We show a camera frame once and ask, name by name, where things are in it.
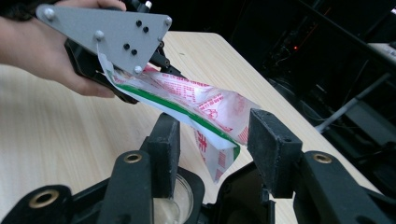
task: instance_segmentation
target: light wood tabletop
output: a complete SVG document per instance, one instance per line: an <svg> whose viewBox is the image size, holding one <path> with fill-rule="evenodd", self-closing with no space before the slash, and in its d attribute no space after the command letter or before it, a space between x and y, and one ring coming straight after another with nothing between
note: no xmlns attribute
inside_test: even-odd
<svg viewBox="0 0 396 224"><path fill-rule="evenodd" d="M275 114L304 143L303 151L333 154L359 184L375 189L221 36L169 32L165 53L188 79L237 91ZM73 194L110 177L115 159L139 149L161 111L118 98L80 96L21 69L0 66L0 218L30 191L61 184ZM214 203L224 178L251 161L245 147L218 184L181 124L179 166L205 182L204 203ZM276 200L276 223L296 223L292 200Z"/></svg>

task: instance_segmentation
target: bolt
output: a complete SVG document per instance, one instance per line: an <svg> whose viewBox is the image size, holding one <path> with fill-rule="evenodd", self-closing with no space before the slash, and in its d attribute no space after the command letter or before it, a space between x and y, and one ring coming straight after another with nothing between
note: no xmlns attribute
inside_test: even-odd
<svg viewBox="0 0 396 224"><path fill-rule="evenodd" d="M151 8L152 7L152 3L150 1L147 1L145 3L145 6L148 7L148 8Z"/></svg>
<svg viewBox="0 0 396 224"><path fill-rule="evenodd" d="M165 24L168 25L168 26L171 25L172 24L172 18L170 18L170 17L166 18Z"/></svg>
<svg viewBox="0 0 396 224"><path fill-rule="evenodd" d="M46 7L44 9L44 15L46 16L47 20L52 21L55 18L55 11L52 8Z"/></svg>
<svg viewBox="0 0 396 224"><path fill-rule="evenodd" d="M140 67L140 66L136 66L136 67L134 68L134 72L135 72L136 74L140 74L140 73L143 72L143 69L142 69L142 67Z"/></svg>
<svg viewBox="0 0 396 224"><path fill-rule="evenodd" d="M95 32L95 38L97 41L101 41L105 37L105 33L103 33L101 30L97 30Z"/></svg>

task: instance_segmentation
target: dark background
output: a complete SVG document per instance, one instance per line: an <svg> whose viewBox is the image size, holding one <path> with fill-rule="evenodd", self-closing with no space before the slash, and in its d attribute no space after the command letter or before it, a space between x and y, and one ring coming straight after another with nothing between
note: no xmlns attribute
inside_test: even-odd
<svg viewBox="0 0 396 224"><path fill-rule="evenodd" d="M320 124L385 72L391 72L387 82L362 100L386 123L396 126L395 70L307 16L295 0L151 2L152 13L172 17L171 30L223 36L312 125ZM396 0L304 2L365 43L396 41L396 15L391 13ZM383 193L396 197L394 141L379 145L347 116L323 135Z"/></svg>

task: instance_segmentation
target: person's hand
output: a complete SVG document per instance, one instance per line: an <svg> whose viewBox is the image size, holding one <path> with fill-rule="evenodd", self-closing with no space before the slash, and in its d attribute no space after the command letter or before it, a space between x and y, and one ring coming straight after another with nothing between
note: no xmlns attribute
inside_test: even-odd
<svg viewBox="0 0 396 224"><path fill-rule="evenodd" d="M65 0L57 5L126 10L126 6L118 0ZM64 48L66 37L41 21L18 22L0 18L0 30L0 63L57 81L81 95L114 97L110 89L74 72Z"/></svg>

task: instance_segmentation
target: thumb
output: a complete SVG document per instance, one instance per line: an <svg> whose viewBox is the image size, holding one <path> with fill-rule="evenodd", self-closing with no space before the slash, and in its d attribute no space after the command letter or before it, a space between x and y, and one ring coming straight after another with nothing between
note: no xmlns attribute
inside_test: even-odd
<svg viewBox="0 0 396 224"><path fill-rule="evenodd" d="M61 84L72 91L84 96L97 96L103 98L113 98L114 92L99 83L81 77L75 73L64 76L64 80L59 80Z"/></svg>

